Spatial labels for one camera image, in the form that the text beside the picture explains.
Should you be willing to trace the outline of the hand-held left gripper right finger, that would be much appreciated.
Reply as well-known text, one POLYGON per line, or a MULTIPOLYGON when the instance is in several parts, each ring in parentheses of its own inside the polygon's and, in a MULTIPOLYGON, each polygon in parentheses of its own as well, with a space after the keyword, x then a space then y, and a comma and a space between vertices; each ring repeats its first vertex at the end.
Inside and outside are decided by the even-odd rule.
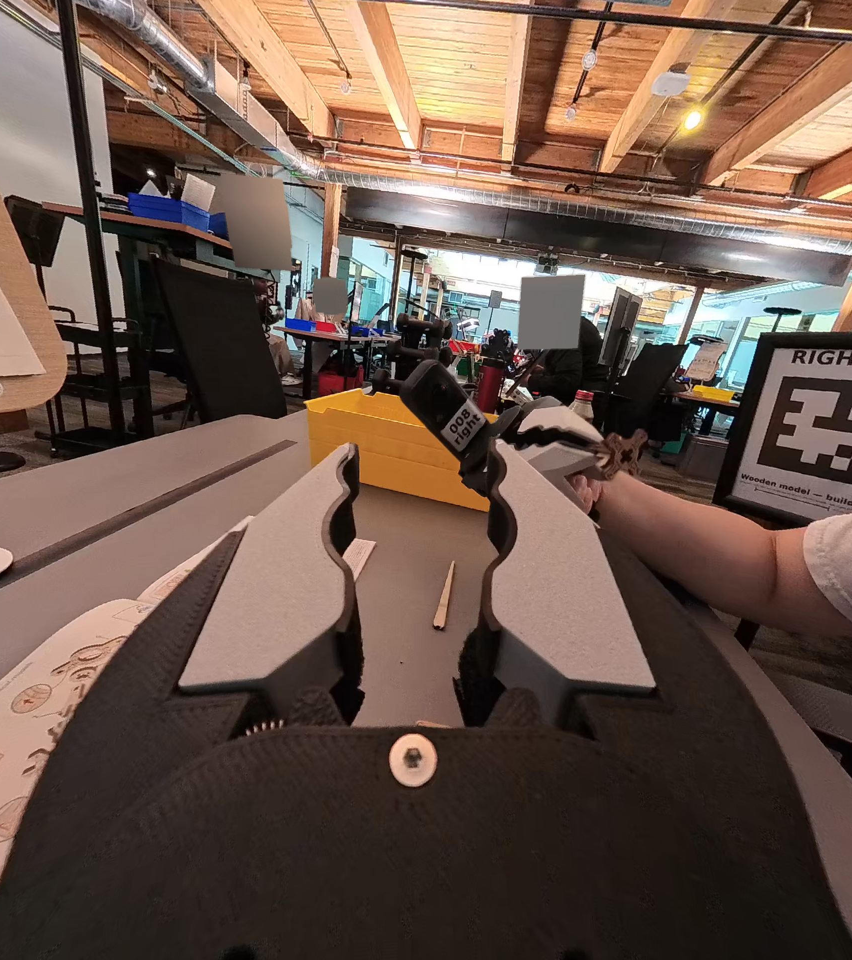
POLYGON ((573 723, 580 695, 654 697, 598 526, 569 480, 551 482, 502 440, 490 445, 488 476, 496 557, 459 659, 465 725, 484 725, 507 690, 530 691, 541 718, 557 727, 573 723))

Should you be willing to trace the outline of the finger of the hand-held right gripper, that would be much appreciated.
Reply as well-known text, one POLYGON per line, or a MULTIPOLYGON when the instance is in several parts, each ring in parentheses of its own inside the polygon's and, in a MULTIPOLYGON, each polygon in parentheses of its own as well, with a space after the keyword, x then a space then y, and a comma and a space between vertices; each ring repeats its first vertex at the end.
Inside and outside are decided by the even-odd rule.
POLYGON ((602 479, 609 463, 609 453, 602 445, 583 447, 565 442, 528 446, 522 450, 522 457, 551 482, 575 475, 602 479))
POLYGON ((545 447, 552 443, 600 449, 603 437, 590 421, 553 397, 522 406, 515 422, 514 445, 545 447))

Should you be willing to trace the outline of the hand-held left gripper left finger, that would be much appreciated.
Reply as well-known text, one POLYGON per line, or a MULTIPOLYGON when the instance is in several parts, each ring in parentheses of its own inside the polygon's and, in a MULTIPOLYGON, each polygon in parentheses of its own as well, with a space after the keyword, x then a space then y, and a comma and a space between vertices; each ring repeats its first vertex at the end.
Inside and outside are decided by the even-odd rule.
POLYGON ((205 614, 178 687, 185 694, 253 694, 289 721, 307 690, 324 690, 342 720, 362 706, 356 576, 360 451, 345 443, 254 516, 205 614))

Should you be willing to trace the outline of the wooden gear shaft part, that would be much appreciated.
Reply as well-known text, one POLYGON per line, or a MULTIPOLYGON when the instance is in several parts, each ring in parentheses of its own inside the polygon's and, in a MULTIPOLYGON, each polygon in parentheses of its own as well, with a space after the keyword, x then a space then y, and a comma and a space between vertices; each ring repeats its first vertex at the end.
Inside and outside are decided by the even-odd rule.
POLYGON ((648 433, 642 428, 633 431, 629 437, 615 432, 607 433, 601 444, 600 479, 609 482, 620 474, 638 476, 640 461, 647 446, 648 433))

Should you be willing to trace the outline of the person's right forearm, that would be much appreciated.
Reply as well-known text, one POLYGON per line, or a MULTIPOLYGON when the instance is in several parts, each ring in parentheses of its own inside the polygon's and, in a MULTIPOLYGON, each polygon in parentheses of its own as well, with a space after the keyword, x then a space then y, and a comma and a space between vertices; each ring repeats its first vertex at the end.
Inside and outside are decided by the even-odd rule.
POLYGON ((725 614, 784 631, 852 637, 817 586, 802 529, 771 531, 619 473, 602 484, 602 529, 655 572, 725 614))

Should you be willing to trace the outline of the person's right hand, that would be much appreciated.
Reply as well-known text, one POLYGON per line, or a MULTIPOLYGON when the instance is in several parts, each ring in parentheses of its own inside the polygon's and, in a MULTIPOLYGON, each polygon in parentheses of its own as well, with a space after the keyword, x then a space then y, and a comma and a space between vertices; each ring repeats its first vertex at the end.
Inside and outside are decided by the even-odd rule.
POLYGON ((581 501, 583 509, 597 524, 601 524, 601 501, 606 491, 605 481, 577 473, 568 478, 574 492, 581 501))

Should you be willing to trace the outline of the red water bottle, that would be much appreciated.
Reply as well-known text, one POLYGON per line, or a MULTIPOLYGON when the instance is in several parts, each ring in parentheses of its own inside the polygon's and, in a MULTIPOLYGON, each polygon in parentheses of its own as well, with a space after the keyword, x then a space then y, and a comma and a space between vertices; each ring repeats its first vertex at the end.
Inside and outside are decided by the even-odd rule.
POLYGON ((481 356, 473 400, 483 414, 495 414, 506 378, 506 362, 493 356, 481 356))

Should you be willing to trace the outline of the yellow plastic bin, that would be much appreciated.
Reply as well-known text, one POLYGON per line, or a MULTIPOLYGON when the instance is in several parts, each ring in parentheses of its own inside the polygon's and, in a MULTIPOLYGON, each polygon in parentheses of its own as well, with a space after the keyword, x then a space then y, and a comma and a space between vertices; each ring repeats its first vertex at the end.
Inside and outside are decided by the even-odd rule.
POLYGON ((468 489, 451 453, 388 393, 340 392, 306 402, 311 465, 350 442, 360 451, 360 482, 486 513, 489 502, 468 489))

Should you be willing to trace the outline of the computer monitor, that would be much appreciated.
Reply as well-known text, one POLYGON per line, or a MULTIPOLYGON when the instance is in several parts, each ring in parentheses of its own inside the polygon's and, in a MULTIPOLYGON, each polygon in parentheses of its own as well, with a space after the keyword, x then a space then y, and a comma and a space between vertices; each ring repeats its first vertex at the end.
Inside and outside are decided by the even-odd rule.
POLYGON ((616 287, 603 334, 600 365, 610 369, 620 365, 618 357, 623 344, 629 343, 642 307, 643 299, 639 295, 616 287))

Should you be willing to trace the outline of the thin wooden stick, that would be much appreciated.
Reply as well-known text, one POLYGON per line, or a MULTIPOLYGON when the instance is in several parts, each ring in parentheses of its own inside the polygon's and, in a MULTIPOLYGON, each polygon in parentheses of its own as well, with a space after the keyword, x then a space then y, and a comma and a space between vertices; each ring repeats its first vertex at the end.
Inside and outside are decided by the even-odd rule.
POLYGON ((432 619, 432 629, 443 631, 447 627, 449 606, 452 598, 452 591, 456 576, 456 561, 453 560, 448 568, 442 592, 432 619))

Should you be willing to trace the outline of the framed marker sign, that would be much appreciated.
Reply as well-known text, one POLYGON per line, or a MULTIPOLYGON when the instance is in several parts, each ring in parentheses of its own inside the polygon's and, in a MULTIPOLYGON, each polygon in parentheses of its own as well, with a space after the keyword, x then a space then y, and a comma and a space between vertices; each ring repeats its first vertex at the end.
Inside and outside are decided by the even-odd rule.
POLYGON ((852 332, 759 338, 713 503, 780 527, 852 514, 852 332))

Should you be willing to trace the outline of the assembly instruction booklet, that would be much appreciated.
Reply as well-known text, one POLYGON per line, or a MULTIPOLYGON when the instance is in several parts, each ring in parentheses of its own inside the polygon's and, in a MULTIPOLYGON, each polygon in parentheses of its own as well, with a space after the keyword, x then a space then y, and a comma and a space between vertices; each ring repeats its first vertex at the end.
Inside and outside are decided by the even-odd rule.
POLYGON ((139 597, 114 599, 74 618, 0 679, 0 874, 48 758, 96 678, 220 542, 168 571, 139 597))

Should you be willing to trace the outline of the grey office chair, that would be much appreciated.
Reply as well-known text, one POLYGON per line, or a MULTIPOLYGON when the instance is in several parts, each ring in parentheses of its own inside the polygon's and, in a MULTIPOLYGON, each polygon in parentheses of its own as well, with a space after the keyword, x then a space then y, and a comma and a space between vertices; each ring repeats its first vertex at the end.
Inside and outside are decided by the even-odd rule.
POLYGON ((852 637, 723 620, 852 779, 852 637))

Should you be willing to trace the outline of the blue plastic bin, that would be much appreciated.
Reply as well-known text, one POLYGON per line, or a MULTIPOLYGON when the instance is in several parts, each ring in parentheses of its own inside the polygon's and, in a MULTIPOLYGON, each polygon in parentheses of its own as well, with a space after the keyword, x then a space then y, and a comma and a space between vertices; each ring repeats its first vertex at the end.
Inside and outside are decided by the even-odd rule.
POLYGON ((181 199, 130 192, 127 206, 129 214, 140 219, 190 227, 203 234, 210 230, 210 213, 181 199))

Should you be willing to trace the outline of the black metal pole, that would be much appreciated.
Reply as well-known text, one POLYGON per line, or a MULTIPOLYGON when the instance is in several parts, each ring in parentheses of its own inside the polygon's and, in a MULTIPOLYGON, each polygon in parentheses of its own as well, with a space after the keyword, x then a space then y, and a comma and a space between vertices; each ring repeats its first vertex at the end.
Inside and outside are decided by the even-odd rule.
POLYGON ((113 446, 126 443, 127 431, 120 395, 120 370, 113 327, 110 287, 96 196, 96 170, 85 96, 83 64, 75 4, 56 1, 58 28, 71 119, 72 141, 79 183, 82 220, 93 287, 100 355, 106 379, 106 405, 113 446))

